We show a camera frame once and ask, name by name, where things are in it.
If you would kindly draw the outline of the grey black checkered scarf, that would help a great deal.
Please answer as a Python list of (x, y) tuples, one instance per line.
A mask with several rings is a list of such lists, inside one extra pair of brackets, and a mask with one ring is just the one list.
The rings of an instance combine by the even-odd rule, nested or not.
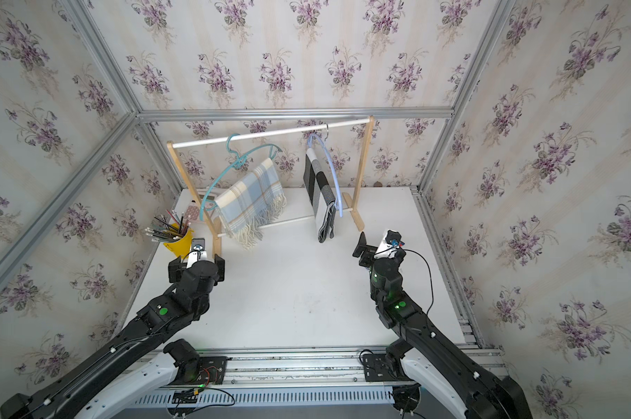
[(315, 231), (320, 243), (335, 235), (336, 198), (315, 151), (306, 151), (303, 182), (315, 216)]

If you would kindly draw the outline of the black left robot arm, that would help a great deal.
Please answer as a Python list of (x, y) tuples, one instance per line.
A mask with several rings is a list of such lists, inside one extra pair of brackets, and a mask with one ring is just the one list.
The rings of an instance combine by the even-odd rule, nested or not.
[(220, 256), (169, 265), (169, 287), (153, 298), (105, 346), (78, 367), (28, 396), (0, 407), (3, 418), (111, 418), (130, 403), (175, 380), (198, 378), (200, 357), (173, 336), (210, 309), (210, 294), (225, 279)]

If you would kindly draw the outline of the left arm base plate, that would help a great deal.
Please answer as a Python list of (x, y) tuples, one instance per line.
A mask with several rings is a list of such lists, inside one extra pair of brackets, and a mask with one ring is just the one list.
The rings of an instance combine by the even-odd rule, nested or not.
[(170, 385), (219, 385), (223, 383), (226, 374), (228, 358), (225, 356), (201, 355), (185, 339), (168, 343), (163, 349), (172, 361), (171, 366), (176, 369), (174, 380)]

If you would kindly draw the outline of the blue cream plaid scarf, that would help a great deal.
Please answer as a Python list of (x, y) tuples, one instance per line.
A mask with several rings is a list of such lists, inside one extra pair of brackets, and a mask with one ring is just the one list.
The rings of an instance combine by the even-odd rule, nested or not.
[(276, 221), (287, 198), (273, 160), (266, 158), (214, 199), (228, 237), (250, 250), (263, 239), (261, 228)]

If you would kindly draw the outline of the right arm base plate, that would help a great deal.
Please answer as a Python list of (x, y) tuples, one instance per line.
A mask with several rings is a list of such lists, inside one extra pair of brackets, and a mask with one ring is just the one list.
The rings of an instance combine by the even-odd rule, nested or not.
[(439, 371), (422, 352), (424, 345), (398, 339), (383, 352), (362, 349), (358, 361), (364, 370), (366, 382), (437, 382)]

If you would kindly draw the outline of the light blue plastic hanger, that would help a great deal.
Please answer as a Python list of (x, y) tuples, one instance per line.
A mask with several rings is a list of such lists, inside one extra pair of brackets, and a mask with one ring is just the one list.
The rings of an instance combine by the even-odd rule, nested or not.
[(329, 164), (331, 174), (333, 176), (333, 181), (336, 188), (336, 206), (338, 209), (339, 218), (342, 218), (343, 217), (343, 194), (341, 192), (340, 183), (338, 181), (338, 177), (336, 174), (336, 166), (334, 165), (334, 160), (326, 144), (327, 139), (329, 139), (329, 131), (330, 131), (329, 124), (325, 123), (324, 126), (325, 126), (325, 130), (327, 131), (325, 138), (322, 138), (320, 134), (317, 134), (318, 128), (316, 128), (315, 132), (313, 132), (312, 134), (308, 136), (307, 150), (313, 149), (314, 141), (318, 141), (318, 143), (321, 145), (321, 148), (323, 149), (325, 153), (325, 157), (327, 158), (327, 162)]

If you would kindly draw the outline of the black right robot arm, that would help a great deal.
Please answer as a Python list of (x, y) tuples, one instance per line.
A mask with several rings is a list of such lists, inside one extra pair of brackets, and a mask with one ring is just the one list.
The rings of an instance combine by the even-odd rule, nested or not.
[(369, 272), (369, 296), (381, 323), (397, 335), (386, 349), (390, 373), (428, 390), (457, 418), (531, 418), (521, 386), (481, 367), (404, 291), (400, 266), (407, 252), (393, 230), (380, 246), (368, 244), (362, 232), (353, 251)]

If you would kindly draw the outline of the teal plastic hanger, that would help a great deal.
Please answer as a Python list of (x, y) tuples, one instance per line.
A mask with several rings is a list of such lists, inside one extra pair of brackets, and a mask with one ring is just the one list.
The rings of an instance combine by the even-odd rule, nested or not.
[(207, 201), (209, 198), (210, 193), (212, 193), (213, 189), (219, 184), (219, 182), (225, 177), (225, 175), (231, 170), (237, 170), (237, 169), (241, 169), (245, 163), (247, 162), (248, 158), (250, 155), (252, 155), (254, 152), (262, 149), (262, 148), (270, 148), (269, 151), (269, 158), (273, 159), (275, 157), (277, 157), (278, 153), (282, 152), (283, 149), (281, 147), (279, 147), (277, 144), (274, 143), (267, 143), (267, 144), (262, 144), (259, 145), (255, 148), (252, 148), (251, 150), (245, 152), (243, 155), (240, 154), (238, 151), (234, 150), (231, 148), (230, 143), (232, 142), (232, 139), (235, 139), (237, 136), (240, 136), (240, 134), (231, 134), (230, 136), (227, 137), (226, 139), (226, 151), (233, 157), (233, 161), (221, 172), (220, 175), (218, 175), (211, 183), (211, 185), (209, 186), (209, 188), (206, 190), (205, 195), (203, 195), (203, 198), (201, 200), (201, 204), (199, 206), (199, 220), (203, 220), (205, 216), (208, 216), (208, 212), (209, 210), (207, 209)]

